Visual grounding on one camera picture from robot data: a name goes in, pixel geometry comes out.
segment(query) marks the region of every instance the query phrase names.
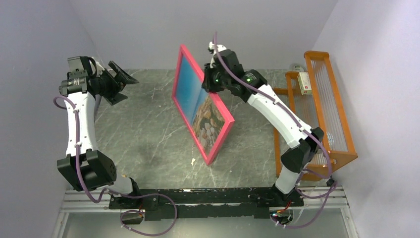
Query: wooden rack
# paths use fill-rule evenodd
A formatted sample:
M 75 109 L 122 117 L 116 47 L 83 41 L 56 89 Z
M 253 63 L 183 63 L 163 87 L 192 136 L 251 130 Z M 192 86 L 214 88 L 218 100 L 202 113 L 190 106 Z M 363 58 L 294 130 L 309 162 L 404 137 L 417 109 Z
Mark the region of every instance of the wooden rack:
M 287 72 L 287 89 L 274 88 L 278 95 L 289 98 L 290 109 L 312 127 L 319 126 L 325 133 L 322 143 L 329 153 L 333 171 L 343 167 L 358 157 L 340 93 L 335 81 L 329 54 L 307 51 L 305 60 L 311 81 L 312 95 L 302 95 L 299 89 L 298 73 Z M 280 133 L 274 129 L 276 172 L 281 171 Z M 328 175 L 327 161 L 322 154 L 316 154 L 307 167 L 322 175 Z M 321 178 L 305 174 L 302 180 L 318 181 Z

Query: painting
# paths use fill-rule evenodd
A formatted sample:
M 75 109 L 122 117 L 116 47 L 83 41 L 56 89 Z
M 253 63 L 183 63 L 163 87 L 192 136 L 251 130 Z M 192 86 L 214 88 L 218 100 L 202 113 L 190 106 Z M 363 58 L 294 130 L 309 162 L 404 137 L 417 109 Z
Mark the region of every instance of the painting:
M 201 87 L 203 80 L 203 70 L 187 47 L 181 45 L 172 99 L 209 165 L 216 157 L 234 119 L 216 93 L 208 93 Z

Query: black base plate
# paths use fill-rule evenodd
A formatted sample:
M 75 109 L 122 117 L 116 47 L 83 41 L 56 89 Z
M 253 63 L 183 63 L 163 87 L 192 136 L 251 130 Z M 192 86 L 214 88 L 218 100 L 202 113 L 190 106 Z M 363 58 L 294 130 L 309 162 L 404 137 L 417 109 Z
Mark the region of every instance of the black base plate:
M 198 188 L 198 189 L 139 189 L 139 195 L 160 193 L 170 197 L 177 205 L 178 218 L 241 217 L 269 218 L 270 207 L 303 206 L 300 194 L 293 191 L 287 200 L 273 187 Z M 139 209 L 139 200 L 130 202 L 114 199 L 110 209 Z M 145 221 L 158 221 L 174 217 L 173 205 L 161 196 L 150 196 L 141 201 Z

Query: white box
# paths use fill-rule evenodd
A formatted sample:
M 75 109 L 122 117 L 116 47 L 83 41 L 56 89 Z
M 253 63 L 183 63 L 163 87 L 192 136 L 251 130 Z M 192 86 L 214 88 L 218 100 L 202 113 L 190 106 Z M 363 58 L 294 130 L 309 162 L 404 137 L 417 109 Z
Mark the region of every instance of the white box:
M 306 72 L 299 73 L 298 82 L 299 82 L 299 87 L 301 89 L 301 94 L 302 95 L 312 94 L 311 81 L 309 80 L 309 74 L 308 73 L 306 73 Z

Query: marble floor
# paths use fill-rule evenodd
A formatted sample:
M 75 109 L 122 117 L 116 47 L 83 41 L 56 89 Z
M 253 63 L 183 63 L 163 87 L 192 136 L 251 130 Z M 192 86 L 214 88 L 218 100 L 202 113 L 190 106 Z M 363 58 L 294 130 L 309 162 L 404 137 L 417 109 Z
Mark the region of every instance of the marble floor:
M 140 188 L 272 186 L 276 181 L 273 126 L 228 91 L 219 95 L 235 122 L 207 166 L 172 98 L 175 70 L 128 70 L 140 81 L 114 106 L 102 100 L 96 115 L 99 149 Z M 286 87 L 286 70 L 259 70 L 273 87 Z M 302 186 L 325 185 L 303 182 Z

